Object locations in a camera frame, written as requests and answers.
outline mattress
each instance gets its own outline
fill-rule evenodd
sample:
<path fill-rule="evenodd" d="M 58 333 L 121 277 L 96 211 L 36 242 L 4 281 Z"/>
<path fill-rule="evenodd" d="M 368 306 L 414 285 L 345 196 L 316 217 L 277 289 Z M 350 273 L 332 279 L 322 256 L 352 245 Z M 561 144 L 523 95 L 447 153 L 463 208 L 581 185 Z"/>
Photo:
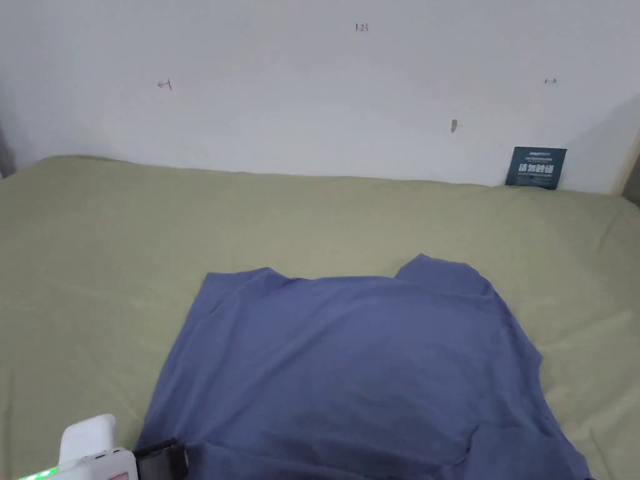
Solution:
<path fill-rule="evenodd" d="M 544 356 L 541 384 L 599 480 L 636 476 L 640 211 L 533 188 L 291 177 L 54 157 L 0 183 L 0 477 L 116 415 L 132 447 L 209 271 L 476 268 Z"/>

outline card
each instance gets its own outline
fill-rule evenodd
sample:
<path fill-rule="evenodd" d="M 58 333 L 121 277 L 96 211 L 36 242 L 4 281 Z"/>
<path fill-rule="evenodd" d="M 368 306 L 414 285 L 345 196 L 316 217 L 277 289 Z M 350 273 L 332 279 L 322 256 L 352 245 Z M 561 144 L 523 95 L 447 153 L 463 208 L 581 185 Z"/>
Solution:
<path fill-rule="evenodd" d="M 516 147 L 504 184 L 555 190 L 565 155 L 566 148 Z"/>

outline pen mark on wall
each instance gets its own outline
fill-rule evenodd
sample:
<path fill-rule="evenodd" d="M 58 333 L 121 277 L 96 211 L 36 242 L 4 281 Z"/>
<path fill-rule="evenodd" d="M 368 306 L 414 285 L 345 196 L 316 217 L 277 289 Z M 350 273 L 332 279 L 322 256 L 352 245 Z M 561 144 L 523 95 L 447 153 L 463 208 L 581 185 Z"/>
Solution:
<path fill-rule="evenodd" d="M 167 79 L 166 82 L 158 82 L 158 87 L 164 88 L 165 85 L 169 86 L 169 90 L 173 90 L 171 87 L 171 80 Z"/>

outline green led light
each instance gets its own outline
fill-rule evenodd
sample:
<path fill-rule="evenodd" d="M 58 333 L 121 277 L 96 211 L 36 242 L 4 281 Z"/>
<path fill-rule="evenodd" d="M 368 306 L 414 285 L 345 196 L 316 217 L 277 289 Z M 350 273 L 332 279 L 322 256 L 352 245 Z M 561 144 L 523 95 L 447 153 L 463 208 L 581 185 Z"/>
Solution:
<path fill-rule="evenodd" d="M 39 474 L 32 474 L 26 477 L 22 477 L 19 480 L 39 480 L 41 478 L 51 477 L 57 471 L 58 471 L 57 468 L 49 468 L 48 470 L 41 471 Z"/>

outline white device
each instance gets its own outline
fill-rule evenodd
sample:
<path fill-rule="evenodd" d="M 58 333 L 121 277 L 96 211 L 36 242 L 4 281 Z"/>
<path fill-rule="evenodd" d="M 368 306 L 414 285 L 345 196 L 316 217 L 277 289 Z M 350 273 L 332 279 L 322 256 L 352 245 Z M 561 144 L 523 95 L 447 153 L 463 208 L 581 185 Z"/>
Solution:
<path fill-rule="evenodd" d="M 20 480 L 138 480 L 133 452 L 113 447 L 116 420 L 106 414 L 67 427 L 58 466 Z"/>

